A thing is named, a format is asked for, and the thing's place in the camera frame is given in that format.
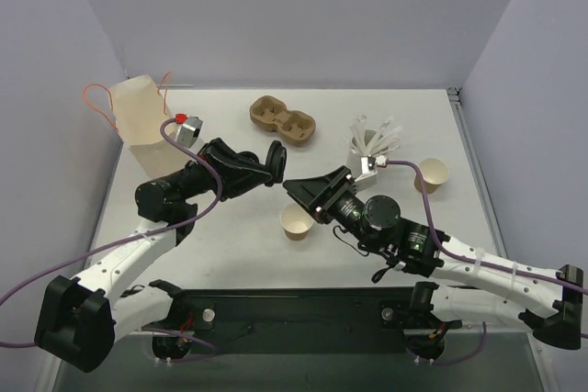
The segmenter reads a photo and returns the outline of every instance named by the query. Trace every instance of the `wall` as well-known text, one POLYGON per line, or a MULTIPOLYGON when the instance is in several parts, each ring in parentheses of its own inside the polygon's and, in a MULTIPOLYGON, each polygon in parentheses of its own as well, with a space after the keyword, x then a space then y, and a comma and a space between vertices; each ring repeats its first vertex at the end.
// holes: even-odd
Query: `wall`
MULTIPOLYGON (((586 3, 512 0, 463 88, 505 246, 531 265, 588 269, 586 3)), ((550 353, 561 389, 580 390, 587 345, 550 353)))
MULTIPOLYGON (((86 0, 0 0, 0 10, 4 294, 87 250, 119 142, 85 107, 80 92, 94 81, 117 83, 123 74, 86 0)), ((103 97, 100 104, 106 104, 103 97)), ((0 340, 32 340, 49 280, 2 307, 0 340)), ((0 349, 0 389, 32 390, 43 355, 38 349, 0 349)))
POLYGON ((510 0, 89 0, 131 75, 196 87, 462 85, 510 0))

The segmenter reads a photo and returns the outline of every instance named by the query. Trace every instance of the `beige cup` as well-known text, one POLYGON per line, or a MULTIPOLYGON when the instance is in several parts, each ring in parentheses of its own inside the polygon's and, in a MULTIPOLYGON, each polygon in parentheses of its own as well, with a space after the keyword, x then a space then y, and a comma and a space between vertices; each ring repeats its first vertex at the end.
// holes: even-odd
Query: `beige cup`
MULTIPOLYGON (((449 169, 447 166, 437 158, 427 158, 419 164, 419 169, 423 173, 425 191, 431 195, 441 184, 447 182, 449 179, 449 169)), ((414 188, 419 192, 421 189, 421 181, 418 176, 414 177, 414 188)))
POLYGON ((314 220, 298 204, 285 206, 279 220, 286 236, 292 241, 306 238, 314 224, 314 220))

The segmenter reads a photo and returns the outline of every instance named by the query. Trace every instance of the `paper bag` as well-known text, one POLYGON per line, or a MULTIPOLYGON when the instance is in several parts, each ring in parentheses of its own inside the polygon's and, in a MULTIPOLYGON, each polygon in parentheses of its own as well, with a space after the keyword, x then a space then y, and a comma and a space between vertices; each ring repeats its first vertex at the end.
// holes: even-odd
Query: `paper bag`
MULTIPOLYGON (((162 123, 173 115, 153 79, 141 75, 115 84, 109 91, 119 135, 147 175, 158 178, 184 167, 189 157, 159 133, 162 123)), ((174 125, 166 128, 168 135, 174 131, 174 125)))

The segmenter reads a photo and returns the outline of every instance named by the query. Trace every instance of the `white table surface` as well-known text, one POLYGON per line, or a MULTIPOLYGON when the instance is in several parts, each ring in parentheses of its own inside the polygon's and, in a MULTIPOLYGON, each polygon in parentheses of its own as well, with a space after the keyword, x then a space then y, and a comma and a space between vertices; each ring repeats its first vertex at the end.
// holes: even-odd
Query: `white table surface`
MULTIPOLYGON (((261 95, 274 95, 288 108, 316 119, 316 133, 306 146, 286 144, 285 179, 323 175, 344 165, 349 126, 356 115, 366 115, 368 126, 374 128, 393 115, 403 126, 401 147, 392 154, 393 159, 419 162, 437 157, 450 169, 449 181, 430 196, 435 226, 467 244, 496 252, 445 91, 172 90, 168 104, 173 112, 203 119, 200 136, 204 140, 221 137, 234 150, 254 151, 264 162, 277 134, 259 129, 249 119, 249 106, 261 95)), ((135 229, 139 217, 133 195, 135 188, 147 180, 123 147, 96 231, 96 246, 128 236, 135 229)), ((411 169, 389 166, 381 170, 378 184, 358 196, 365 201, 377 194, 396 199, 405 218, 425 223, 411 169)), ((211 194, 196 198, 200 209, 211 199, 211 194)), ((331 232, 334 224, 315 224, 304 241, 286 238, 278 217, 291 202, 282 186, 274 185, 218 204, 188 238, 155 262, 137 283, 164 279, 183 288, 373 286, 370 277, 385 266, 384 261, 377 256, 362 258, 339 242, 331 232)), ((353 241, 350 235, 346 238, 353 241)), ((412 286, 418 280, 418 276, 390 271, 379 286, 412 286)))

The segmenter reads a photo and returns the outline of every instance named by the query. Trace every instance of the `purple cable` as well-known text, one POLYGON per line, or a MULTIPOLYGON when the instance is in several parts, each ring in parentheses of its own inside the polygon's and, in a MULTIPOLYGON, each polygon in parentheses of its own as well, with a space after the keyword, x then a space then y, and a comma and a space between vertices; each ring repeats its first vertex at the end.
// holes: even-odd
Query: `purple cable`
MULTIPOLYGON (((419 167, 415 163, 408 162, 408 161, 388 160, 386 162, 386 164, 406 165, 408 167, 411 167, 416 172, 416 175, 418 176, 419 181, 421 182, 421 188, 426 188, 426 185, 424 183, 423 174, 421 173, 421 169, 419 169, 419 167)), ((426 215, 426 221, 429 226, 429 229, 431 230, 431 237, 433 238, 433 242, 435 243, 435 245, 439 249, 439 251, 441 251, 442 253, 446 254, 447 256, 449 256, 453 259, 456 259, 458 261, 461 261, 461 262, 476 263, 475 259, 470 259, 468 257, 455 254, 454 252, 450 252, 449 250, 447 250, 443 246, 443 244, 439 240, 439 237, 437 236, 437 232, 435 231, 435 225, 433 224, 433 216, 431 215, 431 206, 429 204, 429 196, 426 194, 426 192, 422 192, 422 195, 423 195, 424 213, 426 215)), ((486 268, 492 268, 493 270, 502 271, 502 272, 508 273, 508 274, 511 274, 513 272, 512 268, 502 266, 497 263, 490 263, 490 262, 482 261, 481 266, 484 266, 486 268)), ((582 288, 581 286, 576 286, 576 285, 571 284, 570 282, 566 282, 564 280, 559 280, 554 277, 548 277, 546 275, 535 274, 535 273, 531 273, 528 271, 516 271, 516 273, 518 275, 522 275, 523 277, 529 277, 529 278, 533 278, 533 279, 543 280, 544 282, 549 282, 551 284, 563 286, 564 288, 569 288, 573 291, 577 291, 581 294, 584 294, 585 296, 588 295, 588 289, 582 288)))
MULTIPOLYGON (((486 323, 482 322, 482 324, 481 324, 481 339, 480 339, 480 343, 478 344, 478 347, 476 349, 474 349, 471 353, 467 353, 465 355, 462 355, 461 357, 454 358, 453 360, 447 360, 447 361, 435 360, 431 364, 433 366, 451 366, 453 364, 467 362, 468 360, 474 358, 476 355, 478 355, 479 353, 481 353, 483 351, 484 346, 486 345, 486 337, 487 336, 488 336, 488 330, 486 329, 486 323)), ((413 353, 410 350, 409 350, 409 353, 418 357, 418 355, 416 355, 416 353, 413 353)), ((419 360, 419 362, 429 363, 429 361, 427 359, 422 358, 422 357, 418 357, 418 360, 419 360)))
MULTIPOLYGON (((46 276, 47 274, 54 273, 56 271, 59 271, 59 270, 65 268, 66 266, 83 261, 83 260, 87 259, 88 257, 93 256, 94 254, 98 254, 99 252, 103 252, 105 250, 110 250, 111 248, 118 247, 120 245, 124 245, 125 243, 137 241, 137 240, 143 238, 144 236, 155 236, 155 235, 158 235, 161 233, 165 233, 166 231, 169 231, 169 230, 179 229, 181 227, 184 227, 187 224, 191 224, 192 222, 196 222, 200 218, 203 218, 204 216, 206 216, 210 213, 210 211, 221 200, 221 195, 222 195, 221 177, 219 176, 219 174, 217 174, 217 172, 208 163, 206 163, 204 160, 199 158, 194 152, 190 151, 189 149, 182 146, 181 144, 175 142, 174 139, 172 139, 170 136, 168 136, 165 133, 165 128, 174 122, 175 122, 175 118, 167 119, 166 121, 164 121, 164 124, 162 124, 161 127, 159 128, 159 132, 162 134, 162 137, 164 137, 164 140, 166 140, 167 142, 172 144, 174 147, 176 147, 177 149, 179 149, 180 151, 185 153, 187 156, 192 158, 194 161, 196 161, 199 165, 204 167, 207 170, 207 172, 209 172, 212 175, 212 177, 214 178, 214 180, 217 182, 217 194, 216 194, 216 197, 214 198, 214 200, 210 203, 210 205, 208 207, 206 207, 204 210, 202 210, 200 213, 198 213, 196 216, 194 216, 190 219, 184 220, 182 222, 178 222, 177 224, 174 224, 174 225, 168 225, 167 227, 162 227, 157 230, 146 231, 144 233, 144 235, 143 234, 136 234, 134 236, 129 236, 128 238, 119 239, 118 241, 114 241, 114 242, 111 242, 107 245, 103 245, 101 247, 98 247, 98 248, 92 250, 91 252, 86 252, 86 253, 82 254, 81 256, 73 258, 70 261, 66 261, 64 263, 59 263, 58 265, 55 265, 51 268, 48 268, 44 271, 41 271, 40 273, 29 277, 27 280, 22 281, 20 284, 18 284, 14 288, 10 289, 6 294, 4 294, 2 297, 0 297, 0 308, 6 303, 6 301, 9 298, 11 298, 18 291, 23 289, 25 286, 28 286, 28 285, 32 284, 33 282, 41 279, 42 277, 46 276)), ((34 348, 35 346, 36 345, 34 342, 30 342, 30 343, 0 342, 0 348, 8 348, 8 349, 25 349, 25 348, 34 348)))
POLYGON ((176 330, 160 330, 158 328, 150 328, 144 327, 142 330, 146 330, 148 332, 160 332, 162 334, 173 335, 174 337, 179 337, 181 339, 190 340, 191 342, 197 343, 201 346, 206 346, 207 348, 212 350, 212 353, 208 354, 199 354, 199 355, 192 355, 184 358, 178 358, 172 360, 172 363, 187 363, 187 362, 195 362, 196 360, 204 360, 207 358, 212 358, 219 353, 219 348, 217 348, 214 344, 205 342, 199 338, 194 337, 193 335, 184 334, 182 332, 178 332, 176 330))

